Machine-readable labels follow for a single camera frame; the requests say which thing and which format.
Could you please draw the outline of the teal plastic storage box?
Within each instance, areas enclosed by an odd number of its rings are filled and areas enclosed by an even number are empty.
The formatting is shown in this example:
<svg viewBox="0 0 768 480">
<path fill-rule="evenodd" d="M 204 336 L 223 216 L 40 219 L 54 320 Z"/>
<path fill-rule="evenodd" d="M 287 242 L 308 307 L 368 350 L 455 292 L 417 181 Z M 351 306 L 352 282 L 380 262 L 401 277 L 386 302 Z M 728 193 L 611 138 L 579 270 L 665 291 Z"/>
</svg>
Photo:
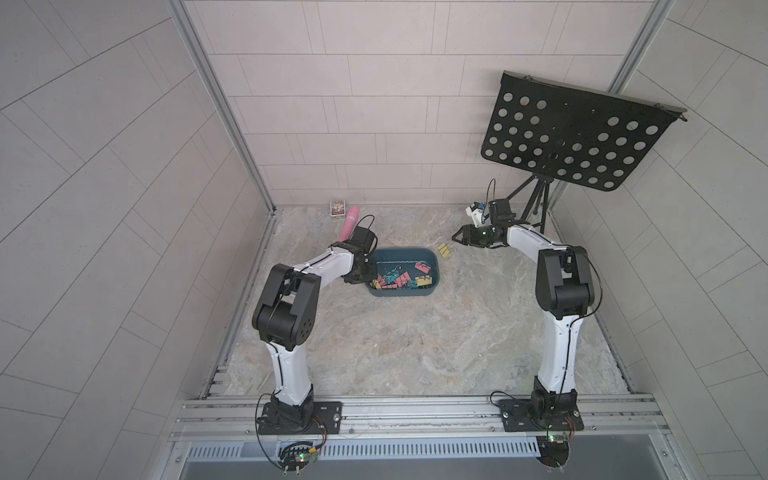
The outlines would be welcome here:
<svg viewBox="0 0 768 480">
<path fill-rule="evenodd" d="M 377 249 L 374 279 L 366 284 L 376 297 L 420 297 L 430 295 L 440 282 L 436 254 L 421 247 Z"/>
</svg>

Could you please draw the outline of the yellow binder clip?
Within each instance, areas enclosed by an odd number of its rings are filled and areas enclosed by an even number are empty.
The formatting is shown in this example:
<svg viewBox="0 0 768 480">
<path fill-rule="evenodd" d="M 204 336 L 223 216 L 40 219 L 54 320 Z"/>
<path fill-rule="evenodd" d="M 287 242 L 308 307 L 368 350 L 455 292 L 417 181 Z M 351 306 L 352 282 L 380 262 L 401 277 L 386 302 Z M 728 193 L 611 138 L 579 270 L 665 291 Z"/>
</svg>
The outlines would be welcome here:
<svg viewBox="0 0 768 480">
<path fill-rule="evenodd" d="M 446 243 L 442 243 L 438 247 L 438 251 L 443 258 L 451 257 L 451 250 Z"/>
</svg>

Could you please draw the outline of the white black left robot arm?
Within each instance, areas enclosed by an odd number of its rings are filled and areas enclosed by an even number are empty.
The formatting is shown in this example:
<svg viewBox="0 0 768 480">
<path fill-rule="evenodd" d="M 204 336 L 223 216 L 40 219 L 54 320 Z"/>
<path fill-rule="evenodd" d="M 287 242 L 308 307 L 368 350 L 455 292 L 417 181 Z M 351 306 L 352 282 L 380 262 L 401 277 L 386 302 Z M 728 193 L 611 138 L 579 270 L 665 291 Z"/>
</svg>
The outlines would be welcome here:
<svg viewBox="0 0 768 480">
<path fill-rule="evenodd" d="M 319 256 L 295 266 L 278 263 L 270 270 L 252 316 L 275 379 L 267 404 L 270 423 L 290 430 L 312 423 L 314 390 L 304 344 L 314 328 L 321 289 L 339 278 L 351 285 L 373 281 L 377 245 L 370 229 L 357 226 L 349 239 L 331 244 Z"/>
</svg>

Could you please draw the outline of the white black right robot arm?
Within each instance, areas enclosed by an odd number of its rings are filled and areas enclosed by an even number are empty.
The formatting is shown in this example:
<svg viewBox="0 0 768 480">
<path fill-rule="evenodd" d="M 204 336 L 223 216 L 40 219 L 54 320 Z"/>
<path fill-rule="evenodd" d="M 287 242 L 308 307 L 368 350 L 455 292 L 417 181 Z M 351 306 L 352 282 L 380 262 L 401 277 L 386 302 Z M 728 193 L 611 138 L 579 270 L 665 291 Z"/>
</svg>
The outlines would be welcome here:
<svg viewBox="0 0 768 480">
<path fill-rule="evenodd" d="M 474 202 L 466 208 L 471 223 L 452 240 L 462 245 L 496 249 L 511 247 L 536 264 L 535 298 L 545 319 L 544 353 L 530 400 L 536 419 L 575 409 L 575 358 L 583 320 L 592 313 L 595 287 L 592 267 L 581 247 L 557 243 L 537 228 L 518 221 L 505 205 L 501 216 Z"/>
</svg>

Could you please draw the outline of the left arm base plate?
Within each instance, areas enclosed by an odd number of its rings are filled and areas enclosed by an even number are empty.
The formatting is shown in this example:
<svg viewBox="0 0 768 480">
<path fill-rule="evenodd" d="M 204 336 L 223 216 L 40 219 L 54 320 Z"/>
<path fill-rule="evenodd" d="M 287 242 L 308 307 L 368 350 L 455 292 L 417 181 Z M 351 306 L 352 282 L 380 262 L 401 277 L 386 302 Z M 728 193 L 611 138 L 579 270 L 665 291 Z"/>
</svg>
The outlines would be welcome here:
<svg viewBox="0 0 768 480">
<path fill-rule="evenodd" d="M 338 434 L 342 402 L 317 402 L 308 399 L 300 406 L 271 399 L 256 419 L 261 435 Z"/>
</svg>

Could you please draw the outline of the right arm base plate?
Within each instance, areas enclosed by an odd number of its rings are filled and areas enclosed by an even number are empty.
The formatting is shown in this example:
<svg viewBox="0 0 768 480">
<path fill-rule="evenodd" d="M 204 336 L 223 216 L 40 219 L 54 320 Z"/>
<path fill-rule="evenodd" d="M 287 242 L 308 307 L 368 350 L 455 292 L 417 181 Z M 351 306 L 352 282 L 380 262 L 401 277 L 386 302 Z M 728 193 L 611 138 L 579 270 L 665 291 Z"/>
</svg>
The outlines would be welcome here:
<svg viewBox="0 0 768 480">
<path fill-rule="evenodd" d="M 578 432 L 584 429 L 581 413 L 572 398 L 545 400 L 502 399 L 497 402 L 505 432 Z"/>
</svg>

